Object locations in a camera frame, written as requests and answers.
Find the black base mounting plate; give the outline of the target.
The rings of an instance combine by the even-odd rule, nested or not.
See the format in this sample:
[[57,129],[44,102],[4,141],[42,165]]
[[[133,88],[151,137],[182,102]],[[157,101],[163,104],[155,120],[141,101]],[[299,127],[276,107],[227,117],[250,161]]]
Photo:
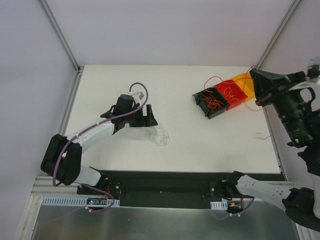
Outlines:
[[122,207],[209,209],[212,202],[242,195],[223,182],[231,173],[102,171],[102,190],[107,190]]

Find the yellow plastic bin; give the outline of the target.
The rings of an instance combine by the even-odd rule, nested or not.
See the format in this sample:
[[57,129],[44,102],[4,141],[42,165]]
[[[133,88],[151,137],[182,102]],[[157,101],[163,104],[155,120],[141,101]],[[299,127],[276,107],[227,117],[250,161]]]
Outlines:
[[247,102],[253,98],[255,98],[255,91],[253,80],[249,72],[241,73],[237,76],[234,76],[232,80],[243,90],[243,92],[247,95],[247,98],[244,102]]

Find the aluminium frame post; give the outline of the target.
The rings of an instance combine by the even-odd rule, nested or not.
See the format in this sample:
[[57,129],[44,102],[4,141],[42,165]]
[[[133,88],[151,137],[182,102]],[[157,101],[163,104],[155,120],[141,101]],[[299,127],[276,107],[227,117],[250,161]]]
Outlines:
[[73,54],[70,45],[68,44],[65,35],[63,34],[59,23],[54,16],[53,11],[51,10],[51,7],[49,6],[49,3],[47,0],[37,0],[39,6],[41,7],[45,17],[47,18],[47,21],[49,22],[58,42],[60,43],[64,53],[66,54],[68,60],[70,61],[71,65],[73,66],[74,70],[77,73],[80,73],[82,70],[82,67],[79,65],[78,61],[75,58],[75,55]]
[[282,34],[284,33],[285,29],[287,28],[288,24],[290,23],[291,19],[294,17],[296,11],[299,9],[302,3],[303,3],[303,0],[293,0],[291,2],[291,4],[289,5],[289,8],[287,9],[283,18],[281,19],[278,27],[276,28],[268,44],[266,45],[262,55],[257,61],[255,65],[257,69],[260,69],[261,67],[264,66],[264,63],[267,61],[269,55],[275,48],[278,40],[281,38]]

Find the red plastic bin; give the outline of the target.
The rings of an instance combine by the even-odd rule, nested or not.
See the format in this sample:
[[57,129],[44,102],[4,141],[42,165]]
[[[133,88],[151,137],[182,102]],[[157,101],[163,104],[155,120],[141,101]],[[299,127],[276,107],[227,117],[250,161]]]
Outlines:
[[215,87],[229,104],[227,111],[241,105],[247,98],[247,95],[232,79],[220,82]]

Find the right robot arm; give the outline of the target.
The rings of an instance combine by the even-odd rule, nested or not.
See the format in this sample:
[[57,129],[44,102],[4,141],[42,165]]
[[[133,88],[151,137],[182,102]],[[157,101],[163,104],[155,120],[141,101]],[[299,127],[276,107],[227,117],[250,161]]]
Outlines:
[[316,99],[313,86],[320,71],[309,69],[277,74],[258,69],[249,71],[253,82],[255,104],[273,106],[290,141],[299,150],[297,156],[306,164],[313,188],[276,186],[234,171],[215,186],[214,193],[231,200],[238,195],[258,198],[278,207],[296,224],[313,231],[320,230],[320,111],[312,109]]

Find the right aluminium frame post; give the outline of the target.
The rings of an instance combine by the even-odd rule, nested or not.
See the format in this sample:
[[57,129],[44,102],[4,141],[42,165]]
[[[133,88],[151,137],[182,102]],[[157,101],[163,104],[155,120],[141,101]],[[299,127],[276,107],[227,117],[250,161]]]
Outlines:
[[278,27],[276,28],[268,44],[266,45],[262,55],[257,61],[255,65],[257,69],[260,69],[261,67],[264,66],[264,63],[267,61],[269,55],[275,48],[278,40],[281,38],[282,34],[284,33],[285,29],[287,28],[288,24],[290,23],[291,19],[294,17],[296,11],[299,9],[302,3],[303,3],[303,0],[293,0],[291,2],[291,4],[289,5],[289,8],[287,9],[283,18],[281,19]]

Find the left aluminium frame post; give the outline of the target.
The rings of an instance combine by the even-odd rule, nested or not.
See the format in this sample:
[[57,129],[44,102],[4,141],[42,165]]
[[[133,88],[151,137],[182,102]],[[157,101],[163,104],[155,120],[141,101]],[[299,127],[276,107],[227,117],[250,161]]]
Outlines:
[[68,44],[65,35],[63,34],[59,23],[54,16],[53,11],[51,10],[51,7],[49,6],[49,3],[47,0],[37,0],[39,6],[41,7],[45,17],[47,18],[47,21],[49,22],[58,42],[60,43],[64,53],[66,54],[68,60],[70,61],[71,65],[73,66],[74,70],[77,73],[80,73],[82,70],[82,67],[79,65],[78,61],[75,58],[75,55],[73,54],[70,45]]

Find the black plastic bin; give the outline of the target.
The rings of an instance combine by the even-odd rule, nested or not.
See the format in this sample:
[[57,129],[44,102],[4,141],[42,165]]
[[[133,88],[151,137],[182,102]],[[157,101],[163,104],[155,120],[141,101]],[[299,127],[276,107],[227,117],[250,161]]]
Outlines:
[[195,103],[201,108],[204,116],[212,119],[227,110],[227,100],[220,94],[216,87],[210,87],[192,95]]

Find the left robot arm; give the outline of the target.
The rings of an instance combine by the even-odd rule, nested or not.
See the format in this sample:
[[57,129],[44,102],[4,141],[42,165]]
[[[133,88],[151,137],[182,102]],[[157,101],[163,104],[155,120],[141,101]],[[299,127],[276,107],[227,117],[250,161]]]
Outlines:
[[82,155],[106,137],[123,129],[157,126],[152,106],[140,104],[137,94],[122,94],[97,122],[70,136],[54,135],[44,154],[40,169],[53,177],[54,185],[69,186],[72,183],[88,185],[99,195],[105,191],[105,176],[97,169],[82,165]]

